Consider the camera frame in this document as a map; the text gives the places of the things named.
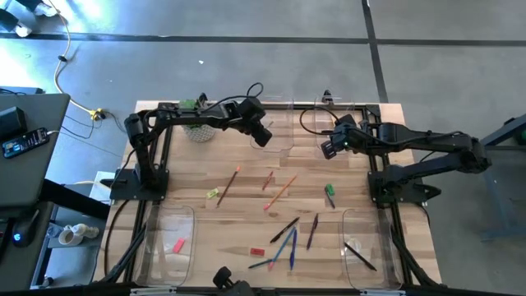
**orange pencil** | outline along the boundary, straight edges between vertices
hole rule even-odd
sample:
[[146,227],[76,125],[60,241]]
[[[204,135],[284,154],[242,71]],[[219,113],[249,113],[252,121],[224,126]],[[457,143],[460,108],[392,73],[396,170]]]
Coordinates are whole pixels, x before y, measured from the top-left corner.
[[288,183],[283,186],[283,188],[281,188],[281,190],[279,190],[278,194],[276,194],[272,200],[270,200],[270,202],[268,204],[265,205],[265,207],[263,207],[263,210],[268,210],[270,208],[270,206],[272,206],[272,204],[274,203],[274,201],[276,201],[278,199],[278,197],[281,195],[281,193],[283,193],[285,191],[285,189],[287,189],[288,186],[290,186],[290,184],[296,179],[297,175],[295,175],[294,177],[292,177],[290,179],[290,181],[288,181]]

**yellow cable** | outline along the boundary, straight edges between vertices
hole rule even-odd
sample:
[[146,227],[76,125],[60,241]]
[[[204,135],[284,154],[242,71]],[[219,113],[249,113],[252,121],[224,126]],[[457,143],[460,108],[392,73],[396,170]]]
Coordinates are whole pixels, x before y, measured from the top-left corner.
[[[66,50],[64,51],[64,53],[62,54],[63,57],[66,57],[67,53],[69,52],[69,48],[70,48],[70,46],[72,44],[72,37],[71,37],[71,35],[69,33],[69,28],[67,28],[66,21],[64,20],[64,18],[60,14],[60,11],[57,9],[57,7],[55,7],[55,4],[51,0],[48,0],[48,1],[51,4],[51,6],[53,6],[53,9],[55,11],[57,11],[57,14],[60,17],[60,20],[62,21],[62,23],[64,24],[64,27],[66,28],[66,32],[67,32],[67,47],[66,47]],[[55,69],[54,80],[55,80],[55,86],[57,87],[58,92],[63,94],[64,91],[62,91],[62,88],[58,84],[58,72],[60,70],[60,65],[62,65],[62,60],[61,59],[58,60],[57,68]],[[76,107],[86,111],[91,116],[91,118],[95,119],[95,120],[97,119],[96,118],[97,113],[100,113],[102,111],[102,109],[97,109],[97,110],[88,109],[88,108],[82,106],[81,104],[78,104],[72,98],[70,98],[70,102],[72,102],[72,104],[75,105]]]

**eraser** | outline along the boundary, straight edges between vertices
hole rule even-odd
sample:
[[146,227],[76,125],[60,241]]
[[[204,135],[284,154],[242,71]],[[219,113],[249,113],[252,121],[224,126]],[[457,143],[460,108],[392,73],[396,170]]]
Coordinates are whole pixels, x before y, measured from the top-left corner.
[[212,199],[212,198],[216,197],[218,195],[218,193],[219,193],[219,189],[216,188],[216,189],[206,193],[206,199]]
[[176,243],[175,246],[173,246],[172,251],[173,251],[174,253],[178,254],[179,251],[181,251],[181,249],[182,249],[182,245],[183,245],[183,244],[184,244],[184,238],[180,238],[180,239],[178,240],[178,243]]
[[250,254],[251,255],[256,255],[256,256],[264,256],[265,255],[265,250],[252,247],[250,249]]

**black desk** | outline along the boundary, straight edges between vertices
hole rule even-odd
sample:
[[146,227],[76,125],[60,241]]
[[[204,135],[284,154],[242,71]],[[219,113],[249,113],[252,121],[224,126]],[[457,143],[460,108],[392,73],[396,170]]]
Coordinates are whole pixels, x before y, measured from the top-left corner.
[[[16,106],[24,111],[28,131],[59,131],[68,103],[69,95],[0,96],[0,110]],[[9,160],[0,156],[0,216],[17,217],[20,209],[36,203],[57,139],[52,135],[49,143]]]
[[[60,130],[68,104],[69,95],[0,95],[0,109],[17,106],[25,112],[29,131],[39,127]],[[0,156],[0,217],[16,218],[28,208],[40,209],[33,242],[28,247],[14,247],[10,241],[0,258],[0,291],[41,284],[44,274],[35,273],[35,267],[38,263],[45,272],[47,262],[42,264],[39,258],[48,260],[51,253],[44,252],[43,242],[55,205],[101,219],[108,215],[109,206],[44,179],[57,139],[58,134],[53,134],[49,143],[13,159]]]

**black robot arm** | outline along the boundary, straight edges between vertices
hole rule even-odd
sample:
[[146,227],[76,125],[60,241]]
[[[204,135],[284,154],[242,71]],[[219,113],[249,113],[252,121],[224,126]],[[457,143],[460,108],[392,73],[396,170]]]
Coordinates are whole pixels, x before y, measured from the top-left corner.
[[369,174],[373,201],[420,202],[440,194],[440,190],[425,186],[415,179],[458,170],[462,173],[481,173],[491,161],[483,144],[477,138],[463,132],[420,132],[397,123],[354,122],[350,114],[335,122],[333,131],[324,131],[330,139],[321,144],[324,156],[329,160],[342,150],[365,155],[383,155],[405,149],[445,152],[447,155],[408,166],[387,165],[381,172]]
[[[261,124],[265,110],[256,97],[249,96],[241,103],[218,102],[208,107],[201,107],[201,98],[193,109],[179,108],[177,104],[167,103],[157,109],[134,113],[124,121],[130,144],[136,152],[135,175],[141,185],[157,186],[159,178],[150,161],[148,146],[169,126],[207,124],[222,130],[234,128],[252,136],[259,146],[265,146],[272,137]],[[156,119],[154,126],[148,123],[150,118]]]

